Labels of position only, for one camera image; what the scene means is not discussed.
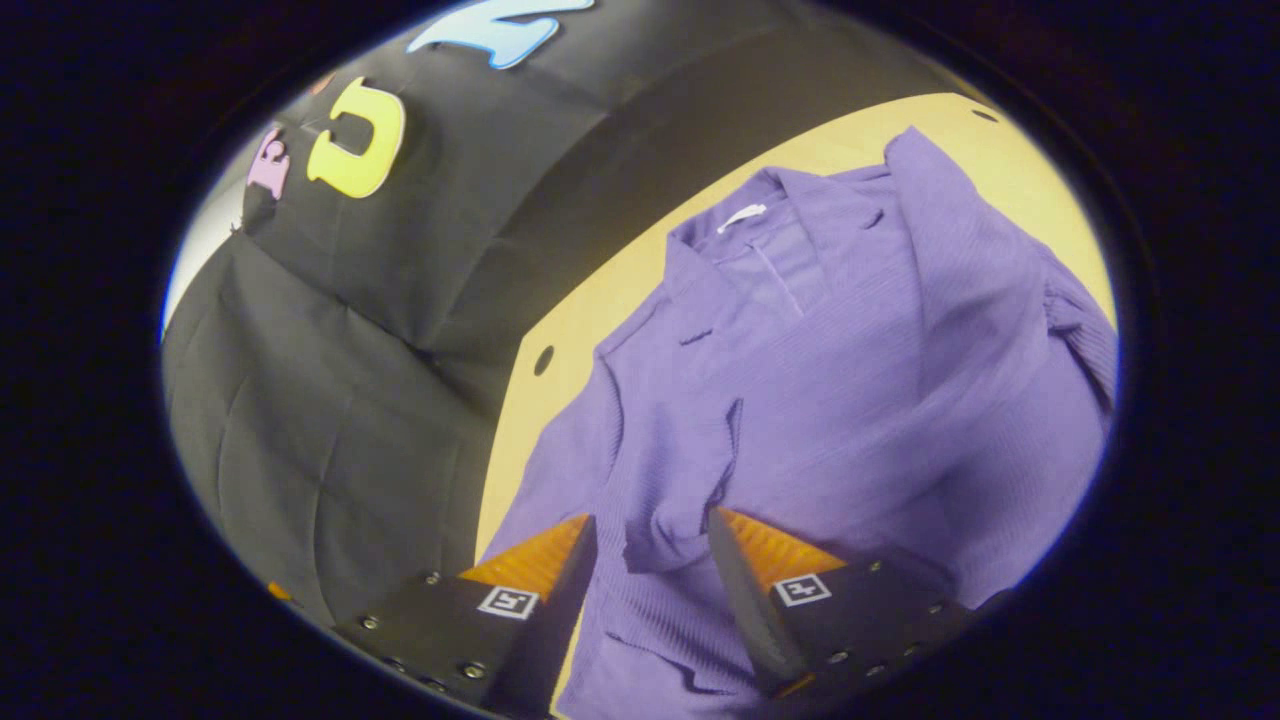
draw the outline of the purple shirt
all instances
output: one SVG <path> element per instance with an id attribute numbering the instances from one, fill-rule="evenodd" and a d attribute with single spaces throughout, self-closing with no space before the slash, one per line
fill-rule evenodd
<path id="1" fill-rule="evenodd" d="M 717 503 L 837 556 L 893 547 L 969 607 L 1079 505 L 1115 332 L 928 138 L 884 159 L 765 168 L 677 227 L 662 284 L 543 430 L 485 557 L 596 516 L 570 717 L 763 702 L 709 555 Z"/>

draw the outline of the shirt sleeve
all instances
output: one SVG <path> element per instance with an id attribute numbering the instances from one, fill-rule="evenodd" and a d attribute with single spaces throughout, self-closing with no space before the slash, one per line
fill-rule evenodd
<path id="1" fill-rule="evenodd" d="M 586 511 L 594 491 L 608 479 L 621 443 L 618 386 L 596 354 L 586 387 L 543 428 L 484 560 Z"/>

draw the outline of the black fabric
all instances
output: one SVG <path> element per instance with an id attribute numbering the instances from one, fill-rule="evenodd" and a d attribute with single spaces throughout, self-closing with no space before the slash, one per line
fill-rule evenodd
<path id="1" fill-rule="evenodd" d="M 797 133 L 957 91 L 803 3 L 556 17 L 509 70 L 472 47 L 407 54 L 415 24 L 301 88 L 269 118 L 291 161 L 282 199 L 246 187 L 241 229 L 170 320 L 168 409 L 196 493 L 250 569 L 325 624 L 408 574 L 471 565 L 520 341 L 600 264 Z M 306 177 L 321 132 L 367 146 L 367 122 L 329 118 L 357 77 L 406 111 L 390 173 L 364 199 Z"/>

